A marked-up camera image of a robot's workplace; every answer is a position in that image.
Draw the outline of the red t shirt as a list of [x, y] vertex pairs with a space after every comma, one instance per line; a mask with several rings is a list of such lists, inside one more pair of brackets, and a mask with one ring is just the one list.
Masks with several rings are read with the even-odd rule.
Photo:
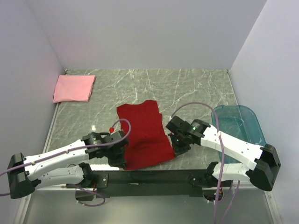
[[125, 149], [126, 170], [142, 169], [175, 158], [162, 124], [157, 101], [145, 100], [141, 104], [123, 104], [116, 108], [120, 119], [131, 124], [128, 146]]

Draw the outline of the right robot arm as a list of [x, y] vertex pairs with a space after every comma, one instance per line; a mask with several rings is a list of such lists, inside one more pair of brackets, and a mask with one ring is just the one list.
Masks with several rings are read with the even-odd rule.
[[174, 116], [166, 125], [176, 153], [191, 144], [208, 147], [233, 157], [238, 163], [211, 162], [203, 176], [194, 178], [202, 187], [215, 187], [218, 181], [250, 182], [258, 189], [272, 191], [281, 163], [274, 146], [255, 145], [221, 131], [200, 119], [188, 123]]

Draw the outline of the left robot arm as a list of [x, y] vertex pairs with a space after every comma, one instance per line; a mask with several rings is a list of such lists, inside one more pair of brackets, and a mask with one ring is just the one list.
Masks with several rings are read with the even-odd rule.
[[92, 186], [96, 177], [87, 160], [106, 157], [110, 166], [124, 168], [127, 144], [128, 135], [122, 130], [114, 133], [91, 132], [47, 153], [33, 156], [14, 154], [7, 168], [9, 196], [18, 199], [37, 189], [59, 184], [83, 188]]

